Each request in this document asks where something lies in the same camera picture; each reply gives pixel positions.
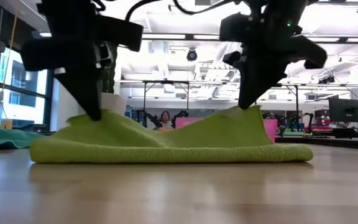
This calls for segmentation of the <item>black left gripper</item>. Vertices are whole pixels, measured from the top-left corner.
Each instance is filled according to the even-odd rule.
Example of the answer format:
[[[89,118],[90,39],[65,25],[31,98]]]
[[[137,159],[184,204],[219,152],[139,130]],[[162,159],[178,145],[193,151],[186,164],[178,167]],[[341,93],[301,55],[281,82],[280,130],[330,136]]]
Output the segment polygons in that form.
[[[84,70],[111,64],[111,40],[105,35],[109,18],[100,14],[46,14],[49,37],[34,37],[21,47],[29,72],[64,68],[55,78],[67,89],[90,119],[101,119],[99,79]]]

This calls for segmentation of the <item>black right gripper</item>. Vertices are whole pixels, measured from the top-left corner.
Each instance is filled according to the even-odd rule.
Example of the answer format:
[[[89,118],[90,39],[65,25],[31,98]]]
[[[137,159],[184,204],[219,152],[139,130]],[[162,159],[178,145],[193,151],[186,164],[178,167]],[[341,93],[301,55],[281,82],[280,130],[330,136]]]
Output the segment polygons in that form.
[[[222,41],[239,42],[242,47],[241,52],[223,57],[224,63],[240,71],[241,109],[246,110],[285,78],[289,63],[303,60],[306,69],[324,67],[327,53],[301,34],[300,19],[300,15],[230,15],[222,20]],[[246,62],[252,58],[265,62]]]

